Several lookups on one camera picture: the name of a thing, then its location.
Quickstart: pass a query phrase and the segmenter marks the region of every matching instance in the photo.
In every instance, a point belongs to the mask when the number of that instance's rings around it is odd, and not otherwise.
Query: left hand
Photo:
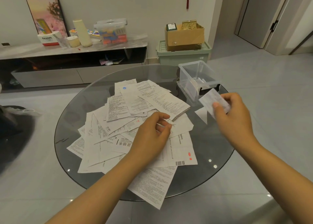
[[[141,169],[163,150],[172,128],[172,124],[164,120],[168,118],[170,116],[166,113],[155,112],[139,127],[127,156],[138,163]]]

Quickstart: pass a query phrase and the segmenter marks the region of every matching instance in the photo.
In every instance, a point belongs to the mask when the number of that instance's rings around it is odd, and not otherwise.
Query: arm
[[[46,224],[102,224],[133,179],[161,153],[171,132],[169,115],[155,112],[139,127],[129,153]]]
[[[223,107],[213,103],[221,132],[293,222],[313,223],[313,183],[261,146],[253,134],[250,113],[237,93],[222,97],[232,108],[226,115]]]

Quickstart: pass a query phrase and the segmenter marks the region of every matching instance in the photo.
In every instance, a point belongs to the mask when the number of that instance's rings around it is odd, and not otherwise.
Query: picture frame
[[[26,0],[37,33],[60,31],[63,37],[69,36],[60,0]]]

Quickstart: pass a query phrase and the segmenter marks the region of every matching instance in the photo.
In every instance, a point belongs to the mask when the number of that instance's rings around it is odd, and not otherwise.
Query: door
[[[285,0],[247,0],[242,21],[238,22],[238,36],[258,48],[264,48]]]

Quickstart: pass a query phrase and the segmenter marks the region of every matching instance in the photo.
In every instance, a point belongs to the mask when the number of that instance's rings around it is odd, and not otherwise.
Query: glass tabletop
[[[104,175],[103,173],[77,173],[81,159],[66,148],[80,137],[77,129],[85,124],[86,113],[104,106],[107,98],[114,95],[115,82],[134,78],[137,82],[149,79],[188,103],[184,93],[177,86],[179,72],[178,66],[160,64],[127,68],[95,81],[78,93],[61,114],[54,135],[57,158],[69,177],[88,189]],[[221,86],[219,93],[227,93],[227,91]],[[209,116],[206,125],[195,113],[201,107],[203,106],[193,106],[186,112],[194,124],[193,130],[190,131],[190,137],[198,165],[179,166],[166,197],[182,194],[201,185],[215,175],[233,153],[233,147],[221,135],[216,121]],[[121,200],[141,201],[142,199],[126,190]]]

